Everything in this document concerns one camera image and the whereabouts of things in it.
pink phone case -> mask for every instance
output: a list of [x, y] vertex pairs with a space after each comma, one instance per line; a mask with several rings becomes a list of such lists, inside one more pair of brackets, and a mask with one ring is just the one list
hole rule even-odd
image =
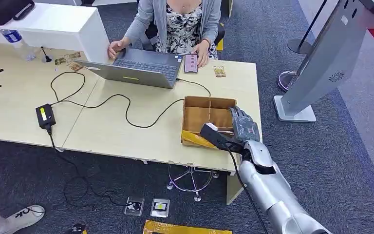
[[184, 73], [194, 73], [198, 72], [197, 67], [197, 55], [185, 55], [184, 56]]

gray cardigan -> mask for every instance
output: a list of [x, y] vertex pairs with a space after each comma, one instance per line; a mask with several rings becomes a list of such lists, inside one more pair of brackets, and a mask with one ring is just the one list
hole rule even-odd
[[[211, 43], [217, 37], [218, 23], [220, 20], [220, 5], [222, 0], [202, 0], [203, 15], [200, 27], [200, 40], [207, 38]], [[140, 39], [141, 34], [145, 33], [150, 22], [154, 19], [154, 24], [157, 25], [158, 36], [163, 42], [163, 51], [167, 47], [167, 14], [166, 14], [167, 0], [140, 0], [138, 4], [138, 13], [134, 21], [128, 28], [125, 36], [128, 37], [131, 43], [135, 43]]]

power adapter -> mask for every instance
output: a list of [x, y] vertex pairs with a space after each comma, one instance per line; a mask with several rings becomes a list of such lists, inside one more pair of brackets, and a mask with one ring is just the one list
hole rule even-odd
[[52, 125], [56, 124], [54, 112], [50, 104], [37, 107], [35, 110], [37, 111], [38, 124], [42, 129], [48, 131]]

floral dress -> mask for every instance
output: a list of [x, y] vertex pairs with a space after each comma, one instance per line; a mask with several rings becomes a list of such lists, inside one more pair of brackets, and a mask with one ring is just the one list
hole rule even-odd
[[[176, 13], [167, 4], [167, 48], [166, 51], [162, 51], [163, 44], [157, 37], [156, 51], [171, 54], [191, 51], [199, 43], [202, 14], [201, 3], [194, 11], [187, 14]], [[208, 57], [217, 59], [214, 43], [209, 47]]]

white sneaker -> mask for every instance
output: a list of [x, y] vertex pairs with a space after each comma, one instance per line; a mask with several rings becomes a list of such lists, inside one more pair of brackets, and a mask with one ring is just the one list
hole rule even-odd
[[28, 206], [6, 218], [8, 220], [8, 231], [3, 234], [13, 234], [22, 228], [29, 227], [40, 221], [45, 214], [45, 209], [39, 205]]

